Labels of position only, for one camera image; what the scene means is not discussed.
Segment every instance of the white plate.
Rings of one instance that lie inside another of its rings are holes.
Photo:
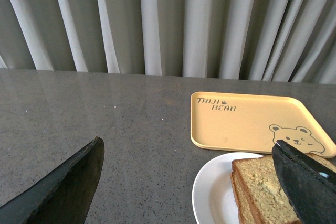
[[[198,172],[192,193],[193,209],[198,224],[239,224],[238,208],[232,191],[232,161],[262,157],[255,153],[234,152],[218,156]]]

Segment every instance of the bear face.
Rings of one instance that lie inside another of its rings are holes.
[[[273,143],[277,140],[284,140],[303,152],[322,154],[325,151],[324,146],[318,142],[311,135],[311,131],[305,127],[298,126],[292,129],[272,124],[269,126],[269,129],[274,133]]]

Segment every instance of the curtain fold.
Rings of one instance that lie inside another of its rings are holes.
[[[0,4],[0,68],[336,84],[336,0]]]

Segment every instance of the yellow tray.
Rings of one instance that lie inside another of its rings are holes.
[[[298,100],[290,97],[196,92],[191,139],[201,148],[271,153],[278,139],[302,152],[336,156],[336,145]]]

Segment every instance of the toast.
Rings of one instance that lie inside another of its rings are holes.
[[[309,156],[336,172],[336,167],[324,158]],[[279,183],[271,155],[234,160],[232,167],[240,223],[301,223]],[[254,222],[246,212],[251,213]]]

